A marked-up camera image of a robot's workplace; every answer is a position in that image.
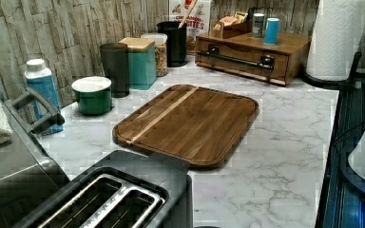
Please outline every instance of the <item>wooden box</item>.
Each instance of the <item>wooden box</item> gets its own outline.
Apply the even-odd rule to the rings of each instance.
[[[231,26],[225,26],[223,22],[211,23],[209,35],[215,38],[227,39],[230,37],[242,35],[251,31],[252,22],[243,22]]]
[[[197,37],[195,62],[229,73],[287,86],[307,62],[310,37],[280,32],[275,45],[251,33],[223,39],[202,34]]]

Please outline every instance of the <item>gray wood backsplash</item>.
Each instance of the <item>gray wood backsplash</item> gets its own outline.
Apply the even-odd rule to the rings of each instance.
[[[43,58],[55,75],[62,106],[70,85],[103,75],[99,46],[155,31],[168,0],[0,0],[0,93],[18,97],[29,59]]]
[[[258,8],[281,29],[311,35],[318,0],[214,0],[211,18]],[[62,106],[74,101],[76,79],[103,75],[99,46],[156,30],[168,0],[0,0],[0,92],[24,89],[26,61],[43,58],[53,70]],[[362,38],[365,67],[365,34]]]

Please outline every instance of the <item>teal canister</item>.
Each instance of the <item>teal canister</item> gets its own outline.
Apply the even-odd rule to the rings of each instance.
[[[145,38],[124,38],[128,46],[129,86],[148,90],[156,81],[155,42]]]
[[[79,112],[84,115],[101,115],[111,110],[111,80],[92,76],[72,84]]]
[[[46,62],[43,59],[27,61],[25,77],[29,87],[45,96],[59,111],[61,110],[52,72],[46,67]],[[37,102],[33,102],[33,107],[34,115],[37,120],[43,118],[43,116],[47,113],[46,109]],[[64,130],[64,127],[56,124],[45,130],[42,134],[49,135],[62,130]]]

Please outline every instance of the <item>kettle handle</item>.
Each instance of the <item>kettle handle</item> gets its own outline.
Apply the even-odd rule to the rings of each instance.
[[[25,123],[20,117],[18,110],[33,101],[41,104],[48,112],[41,119],[32,124]],[[27,133],[33,132],[35,134],[40,134],[52,125],[62,125],[65,122],[64,117],[53,105],[53,103],[30,87],[26,87],[26,92],[14,101],[5,101],[5,106],[9,109],[10,113],[19,122],[19,124],[22,125]]]

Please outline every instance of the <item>green canister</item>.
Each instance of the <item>green canister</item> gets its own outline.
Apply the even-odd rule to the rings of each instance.
[[[111,110],[111,80],[92,76],[72,84],[79,112],[84,115],[100,115]]]
[[[156,81],[155,42],[144,38],[124,38],[128,45],[129,87],[149,89]]]

